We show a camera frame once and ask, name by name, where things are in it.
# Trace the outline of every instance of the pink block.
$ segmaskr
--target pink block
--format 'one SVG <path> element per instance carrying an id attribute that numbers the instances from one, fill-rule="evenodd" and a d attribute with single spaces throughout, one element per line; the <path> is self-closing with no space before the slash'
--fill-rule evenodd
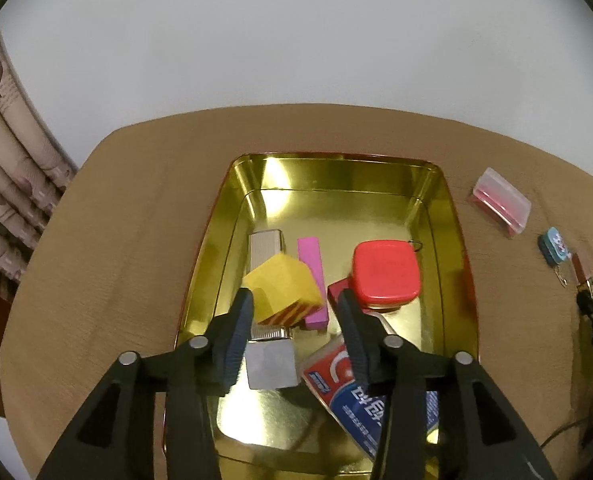
<path id="1" fill-rule="evenodd" d="M 305 318 L 305 328 L 307 330 L 325 330 L 329 321 L 329 314 L 327 313 L 325 279 L 323 278 L 323 262 L 321 262 L 319 239 L 315 236 L 298 238 L 296 247 L 298 259 L 310 267 L 311 275 L 313 275 L 314 281 L 319 286 L 321 298 L 323 298 L 323 307 Z"/>

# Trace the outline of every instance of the blue toothpaste box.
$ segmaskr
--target blue toothpaste box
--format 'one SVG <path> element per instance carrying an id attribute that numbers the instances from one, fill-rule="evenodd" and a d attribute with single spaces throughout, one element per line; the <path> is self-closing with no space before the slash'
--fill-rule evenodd
<path id="1" fill-rule="evenodd" d="M 369 397 L 354 380 L 342 337 L 304 364 L 305 383 L 354 441 L 374 460 L 381 438 L 386 397 Z M 438 394 L 427 392 L 427 434 L 438 428 Z"/>

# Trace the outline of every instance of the patterned curtain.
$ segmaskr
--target patterned curtain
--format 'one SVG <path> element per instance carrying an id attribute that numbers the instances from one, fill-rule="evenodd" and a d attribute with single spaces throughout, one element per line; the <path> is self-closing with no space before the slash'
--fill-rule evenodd
<path id="1" fill-rule="evenodd" d="M 74 173 L 23 97 L 0 38 L 0 296 L 7 301 Z"/>

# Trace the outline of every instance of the wooden table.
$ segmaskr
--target wooden table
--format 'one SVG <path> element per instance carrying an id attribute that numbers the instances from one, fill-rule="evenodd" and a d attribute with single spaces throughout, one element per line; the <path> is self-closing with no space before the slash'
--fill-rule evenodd
<path id="1" fill-rule="evenodd" d="M 0 354 L 10 431 L 35 475 L 116 356 L 172 348 L 212 203 L 243 153 L 347 152 L 430 160 L 463 227 L 479 313 L 481 362 L 539 441 L 593 398 L 593 351 L 573 287 L 536 237 L 557 226 L 593 259 L 593 177 L 548 153 L 454 121 L 335 105 L 222 108 L 123 128 L 68 189 L 14 301 Z M 468 203 L 488 167 L 532 201 L 513 240 Z M 561 478 L 578 431 L 548 447 Z M 162 456 L 157 457 L 163 478 Z"/>

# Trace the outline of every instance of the gold metal tray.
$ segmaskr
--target gold metal tray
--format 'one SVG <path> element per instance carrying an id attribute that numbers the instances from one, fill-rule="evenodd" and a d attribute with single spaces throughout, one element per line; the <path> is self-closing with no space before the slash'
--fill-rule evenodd
<path id="1" fill-rule="evenodd" d="M 308 153 L 244 155 L 216 199 L 201 245 L 177 343 L 205 331 L 229 309 L 248 262 L 248 235 L 278 228 L 286 252 L 319 237 L 326 284 L 349 274 L 365 240 L 418 240 L 422 292 L 385 314 L 394 329 L 427 352 L 477 355 L 477 319 L 460 226 L 438 167 L 420 160 Z M 302 360 L 334 335 L 297 330 Z M 225 479 L 367 478 L 371 461 L 302 383 L 281 391 L 237 384 L 209 410 Z"/>

